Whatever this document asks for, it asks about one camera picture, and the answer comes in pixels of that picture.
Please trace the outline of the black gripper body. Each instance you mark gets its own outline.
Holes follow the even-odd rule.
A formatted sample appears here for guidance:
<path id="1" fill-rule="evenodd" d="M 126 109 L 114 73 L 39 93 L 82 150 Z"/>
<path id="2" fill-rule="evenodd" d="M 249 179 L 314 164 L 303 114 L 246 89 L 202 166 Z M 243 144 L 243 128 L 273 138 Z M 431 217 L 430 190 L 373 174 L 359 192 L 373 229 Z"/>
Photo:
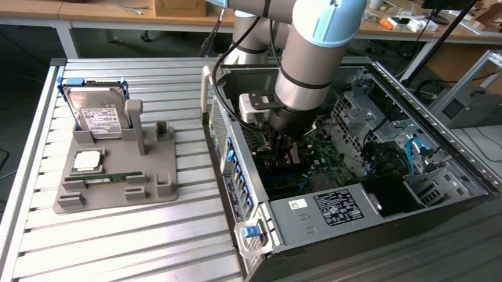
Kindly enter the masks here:
<path id="1" fill-rule="evenodd" d="M 270 113 L 270 125 L 281 134 L 301 138 L 311 130 L 315 117 L 317 109 L 277 108 Z"/>

